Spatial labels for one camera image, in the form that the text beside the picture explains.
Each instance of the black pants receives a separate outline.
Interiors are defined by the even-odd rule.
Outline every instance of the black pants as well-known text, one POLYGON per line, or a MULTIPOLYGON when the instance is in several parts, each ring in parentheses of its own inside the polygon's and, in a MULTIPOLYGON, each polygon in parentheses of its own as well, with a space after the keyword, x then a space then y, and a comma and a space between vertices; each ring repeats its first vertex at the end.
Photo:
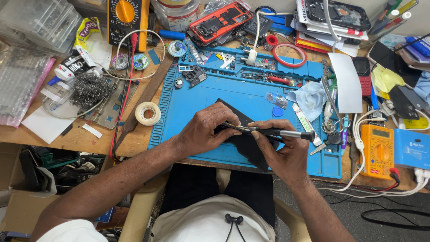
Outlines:
MULTIPOLYGON (((176 163, 166 184, 160 215, 219 194, 216 168, 176 163)), ((246 203, 275 227, 272 175, 231 171, 224 194, 246 203)))

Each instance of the wooden workbench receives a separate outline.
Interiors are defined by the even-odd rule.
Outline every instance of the wooden workbench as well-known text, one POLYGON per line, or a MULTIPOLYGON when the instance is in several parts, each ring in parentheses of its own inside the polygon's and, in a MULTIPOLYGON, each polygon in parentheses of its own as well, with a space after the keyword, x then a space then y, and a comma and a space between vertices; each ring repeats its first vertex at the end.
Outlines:
MULTIPOLYGON (((281 42, 287 42, 287 40, 279 35, 276 34, 276 36, 279 39, 279 43, 281 42)), ((230 48, 236 48, 240 45, 239 41, 237 39, 226 43, 225 47, 230 48)), ((147 46, 147 51, 151 50, 152 46, 147 46)), ((163 53, 163 46, 159 44, 157 47, 154 48, 157 55, 162 57, 163 53)), ((116 53, 116 48, 113 48, 113 54, 116 53)), ((326 59, 330 64, 330 59, 327 54, 322 54, 316 51, 307 50, 304 49, 307 53, 308 60, 314 61, 314 62, 321 62, 321 60, 324 58, 326 59)), ((265 54, 271 54, 270 52, 264 50, 263 47, 258 48, 259 53, 265 53, 265 54)), ((288 48, 288 47, 281 47, 278 49, 278 54, 280 56, 288 56, 292 58, 300 58, 297 51, 294 49, 288 48)), ((366 54, 365 50, 359 50, 359 56, 364 56, 366 54)), ((49 71, 44 83, 42 86, 45 86, 46 83, 52 79, 54 76, 54 68, 61 62, 61 59, 58 59, 51 70, 49 71)), ((150 65, 143 71, 134 71, 134 78, 148 76, 152 73, 154 73, 159 65, 153 65, 152 62, 150 65)), ((145 89, 146 85, 148 84, 150 78, 143 79, 140 81, 140 84, 134 93, 133 97, 131 98, 130 103, 127 105, 122 121, 125 121, 126 118, 130 115, 131 110, 135 106, 137 100, 139 99, 140 95, 142 94, 143 90, 145 89)), ((162 86, 159 87, 157 93, 155 94, 154 98, 152 99, 152 102, 158 104, 160 99, 162 86)), ((37 93, 35 99, 33 100, 32 104, 30 105, 24 119, 34 112, 38 107, 40 107, 42 103, 43 94, 37 93)), ((367 110, 366 103, 363 102, 363 110, 367 110)), ((100 133, 103 134, 103 136, 99 139, 96 136, 94 136, 92 133, 88 132, 87 130, 83 129, 82 126, 86 123, 86 120, 80 120, 76 119, 73 122, 73 128, 65 135, 65 136, 59 136, 56 138, 51 144, 47 144, 44 142, 41 138, 39 138, 36 134, 31 132, 28 128, 26 128, 23 125, 20 125, 19 128, 9 127, 5 125, 0 125, 0 142, 9 142, 9 143, 20 143, 20 144, 29 144, 29 145, 36 145, 36 146, 47 146, 52 148, 58 148, 58 149, 68 149, 68 150, 76 150, 76 151, 84 151, 84 152, 93 152, 93 153, 99 153, 99 154, 108 154, 109 148, 111 145, 112 137, 114 135, 114 130, 102 127, 100 125, 97 125, 95 123, 90 123, 92 127, 94 127, 96 130, 98 130, 100 133)), ((394 126, 394 123, 390 120, 386 123, 387 128, 396 128, 394 126)), ((125 140, 122 142, 122 144, 119 146, 116 154, 120 156, 134 156, 142 151, 147 150, 149 139, 151 136, 152 127, 146 127, 144 125, 138 124, 136 129, 132 132, 130 132, 125 140)), ((236 166, 236 165, 228 165, 228 164, 221 164, 221 163, 214 163, 214 162, 208 162, 208 161, 199 161, 199 160, 192 160, 192 159, 185 159, 181 161, 181 163, 185 164, 194 164, 194 165, 204 165, 204 166, 211 166, 211 167, 217 167, 217 168, 225 168, 225 169, 232 169, 232 170, 243 170, 243 171, 257 171, 255 168, 247 168, 242 166, 236 166)), ((350 181, 350 159, 349 159, 349 146, 347 146, 344 155, 342 156, 342 178, 341 179, 330 179, 330 178, 322 178, 322 177, 315 177, 319 180, 329 180, 329 181, 336 181, 341 183, 348 183, 350 181)), ((398 187, 399 189, 403 190, 411 190, 416 186, 416 183, 412 181, 413 178, 413 170, 405 169, 405 168, 399 168, 400 176, 401 176, 401 185, 398 187)), ((382 179, 375 179, 371 177, 366 177, 359 175, 355 181, 354 184, 359 185, 369 185, 369 186, 376 186, 376 187, 389 187, 391 186, 393 181, 391 180, 382 180, 382 179)))

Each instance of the hand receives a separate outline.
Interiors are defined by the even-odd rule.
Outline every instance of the hand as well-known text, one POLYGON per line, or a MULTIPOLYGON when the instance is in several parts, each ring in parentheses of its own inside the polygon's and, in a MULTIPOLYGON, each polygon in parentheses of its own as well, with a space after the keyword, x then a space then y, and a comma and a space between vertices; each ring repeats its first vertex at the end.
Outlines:
POLYGON ((214 129, 226 121, 233 125, 240 125, 237 115, 221 102, 198 111, 185 128, 174 137, 182 158, 213 150, 233 135, 242 134, 233 128, 214 134, 214 129))
MULTIPOLYGON (((248 127, 257 126, 260 129, 273 127, 281 130, 296 131, 287 119, 270 119, 248 124, 248 127)), ((298 186, 303 181, 309 180, 306 172, 307 150, 309 148, 308 140, 282 136, 285 146, 276 151, 265 135, 258 131, 252 131, 252 135, 261 152, 263 152, 267 164, 288 187, 298 186)))

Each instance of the white t-shirt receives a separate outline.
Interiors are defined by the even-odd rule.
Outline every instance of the white t-shirt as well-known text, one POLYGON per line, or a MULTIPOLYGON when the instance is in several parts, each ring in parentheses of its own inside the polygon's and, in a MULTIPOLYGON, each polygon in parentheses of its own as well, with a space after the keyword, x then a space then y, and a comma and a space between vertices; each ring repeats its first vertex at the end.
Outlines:
MULTIPOLYGON (((225 221, 227 213, 232 217, 243 216, 239 229, 247 242, 275 241, 272 226, 248 205, 227 195, 217 195, 159 216, 152 228, 154 236, 150 237, 151 242, 225 241, 231 227, 231 224, 225 221)), ((94 229, 91 222, 72 220, 52 228, 37 242, 59 241, 106 242, 107 240, 94 229)), ((234 224, 228 241, 242 241, 234 224)))

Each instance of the yellow digital multimeter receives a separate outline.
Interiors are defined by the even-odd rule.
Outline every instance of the yellow digital multimeter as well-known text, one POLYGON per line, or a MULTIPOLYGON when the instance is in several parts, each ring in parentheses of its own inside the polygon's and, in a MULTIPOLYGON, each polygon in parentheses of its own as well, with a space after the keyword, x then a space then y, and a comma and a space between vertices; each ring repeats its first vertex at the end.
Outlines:
MULTIPOLYGON (((107 2, 107 42, 118 46, 127 33, 148 29, 149 0, 109 0, 107 2)), ((147 32, 138 33, 136 50, 146 51, 147 32)), ((127 48, 124 41, 121 45, 127 48)))
POLYGON ((394 131, 365 124, 361 127, 364 144, 365 166, 361 174, 369 177, 393 180, 390 168, 394 167, 394 131))

